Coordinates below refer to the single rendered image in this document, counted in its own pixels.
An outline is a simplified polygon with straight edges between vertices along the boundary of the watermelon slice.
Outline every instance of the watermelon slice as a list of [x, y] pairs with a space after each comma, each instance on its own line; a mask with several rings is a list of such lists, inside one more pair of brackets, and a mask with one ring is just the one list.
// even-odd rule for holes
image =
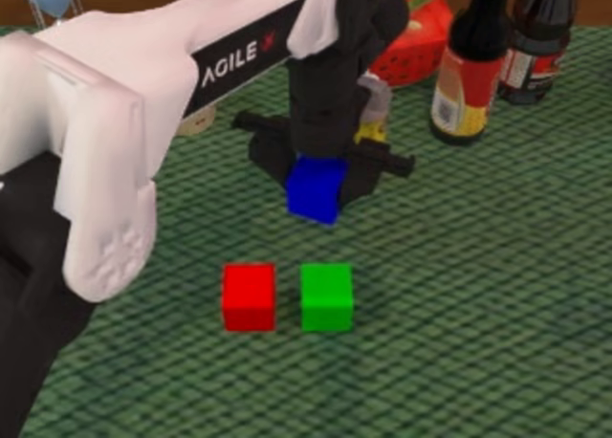
[[440, 66], [452, 12], [446, 0], [406, 0], [410, 22], [370, 70], [392, 87], [430, 77]]

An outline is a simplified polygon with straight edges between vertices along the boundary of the green cube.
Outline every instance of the green cube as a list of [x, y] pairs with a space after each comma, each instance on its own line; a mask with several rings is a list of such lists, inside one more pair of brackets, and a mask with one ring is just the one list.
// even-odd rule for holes
[[353, 280], [345, 263], [302, 264], [302, 331], [348, 331], [353, 326]]

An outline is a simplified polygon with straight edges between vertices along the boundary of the bottle label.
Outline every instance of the bottle label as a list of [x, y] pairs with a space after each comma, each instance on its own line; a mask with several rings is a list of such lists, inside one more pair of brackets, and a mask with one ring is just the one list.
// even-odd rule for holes
[[554, 55], [528, 55], [508, 51], [500, 81], [514, 89], [536, 92], [550, 88], [561, 69], [565, 52]]
[[489, 120], [504, 59], [474, 62], [447, 48], [431, 106], [433, 123], [458, 137], [482, 132]]

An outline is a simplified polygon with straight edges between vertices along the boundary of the blue cube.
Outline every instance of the blue cube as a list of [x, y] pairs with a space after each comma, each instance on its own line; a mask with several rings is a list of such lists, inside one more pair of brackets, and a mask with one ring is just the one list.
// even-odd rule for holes
[[344, 159], [301, 156], [285, 182], [287, 210], [326, 225], [336, 223], [340, 187], [347, 169]]

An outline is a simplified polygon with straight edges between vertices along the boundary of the bottle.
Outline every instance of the bottle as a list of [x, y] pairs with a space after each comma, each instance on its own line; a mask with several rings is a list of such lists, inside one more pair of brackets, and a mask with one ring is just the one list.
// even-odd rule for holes
[[541, 101], [552, 89], [567, 49], [578, 0], [516, 0], [511, 49], [499, 96], [512, 104]]
[[449, 144], [482, 136], [497, 92], [512, 32], [508, 0], [471, 0], [450, 25], [429, 124]]

